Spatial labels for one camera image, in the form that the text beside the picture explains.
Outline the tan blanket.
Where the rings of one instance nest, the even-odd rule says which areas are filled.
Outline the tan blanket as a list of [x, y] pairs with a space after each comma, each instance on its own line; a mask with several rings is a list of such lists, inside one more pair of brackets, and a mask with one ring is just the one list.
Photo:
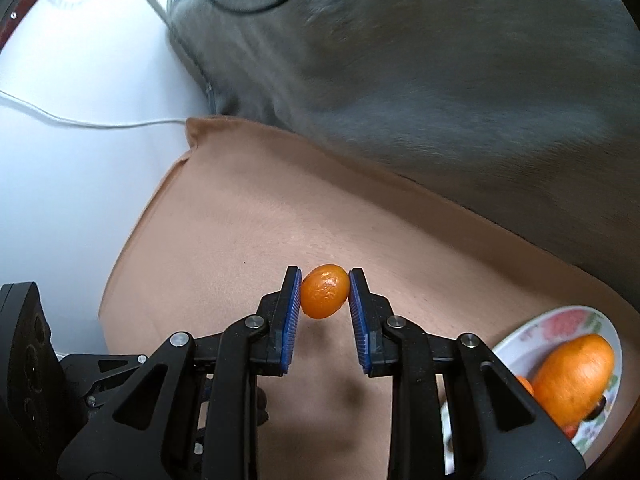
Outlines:
[[[407, 179], [244, 120], [189, 119], [117, 259], [100, 307], [108, 350], [222, 332], [280, 289], [286, 268], [363, 268], [372, 292], [427, 333], [492, 347], [546, 311], [589, 306], [615, 325], [623, 376], [590, 465], [639, 397], [639, 315], [602, 282]], [[386, 479], [390, 378], [357, 359], [344, 307], [301, 315], [290, 371], [262, 378], [261, 479]]]

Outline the large orange with stem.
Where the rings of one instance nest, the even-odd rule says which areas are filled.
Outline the large orange with stem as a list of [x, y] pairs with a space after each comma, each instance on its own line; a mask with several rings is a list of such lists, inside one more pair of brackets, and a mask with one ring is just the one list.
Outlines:
[[614, 365], [613, 348], [598, 334], [564, 342], [533, 378], [534, 398], [561, 429], [579, 424], [605, 392]]

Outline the small orange kumquat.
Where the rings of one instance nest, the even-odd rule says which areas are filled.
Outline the small orange kumquat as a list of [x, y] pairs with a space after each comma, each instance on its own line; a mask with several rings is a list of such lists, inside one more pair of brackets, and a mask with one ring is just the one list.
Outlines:
[[336, 264], [317, 266], [300, 285], [300, 306], [314, 320], [329, 318], [341, 309], [350, 292], [346, 271]]

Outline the floral white plate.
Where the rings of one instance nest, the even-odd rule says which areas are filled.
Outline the floral white plate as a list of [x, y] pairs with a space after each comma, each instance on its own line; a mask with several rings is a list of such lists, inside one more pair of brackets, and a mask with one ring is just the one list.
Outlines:
[[445, 378], [449, 478], [579, 478], [621, 371], [620, 338], [593, 308], [541, 315], [496, 348], [460, 336]]

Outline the dark purple plum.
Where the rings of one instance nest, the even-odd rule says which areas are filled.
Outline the dark purple plum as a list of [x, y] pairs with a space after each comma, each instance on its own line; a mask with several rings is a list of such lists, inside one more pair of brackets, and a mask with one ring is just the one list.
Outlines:
[[591, 422], [592, 420], [597, 419], [601, 415], [601, 413], [604, 411], [605, 407], [606, 407], [606, 396], [601, 396], [597, 405], [585, 417], [585, 422]]

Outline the red cherry tomato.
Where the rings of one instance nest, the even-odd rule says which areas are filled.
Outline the red cherry tomato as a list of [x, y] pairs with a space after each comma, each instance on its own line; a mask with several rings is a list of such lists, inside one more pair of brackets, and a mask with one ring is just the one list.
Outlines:
[[573, 426], [564, 427], [563, 432], [565, 434], [565, 437], [567, 437], [568, 440], [573, 440], [576, 434], [578, 433], [578, 429], [579, 429], [579, 425], [576, 424]]

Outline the grey cushion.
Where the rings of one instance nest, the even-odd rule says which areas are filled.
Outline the grey cushion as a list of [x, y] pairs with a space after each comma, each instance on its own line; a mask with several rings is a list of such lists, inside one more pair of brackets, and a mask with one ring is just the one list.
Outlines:
[[639, 29], [622, 0], [168, 0], [218, 115], [306, 136], [639, 300]]

